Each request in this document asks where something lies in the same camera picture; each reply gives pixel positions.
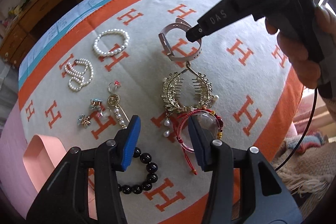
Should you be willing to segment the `right hand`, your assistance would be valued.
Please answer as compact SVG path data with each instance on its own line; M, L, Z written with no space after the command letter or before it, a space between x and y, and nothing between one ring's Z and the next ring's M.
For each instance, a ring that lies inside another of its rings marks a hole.
M331 34L335 43L335 15L325 6L315 8L315 19L319 28ZM280 50L288 57L298 79L307 88L315 89L321 76L319 65L308 59L308 51L302 42L286 37L281 31L277 35Z

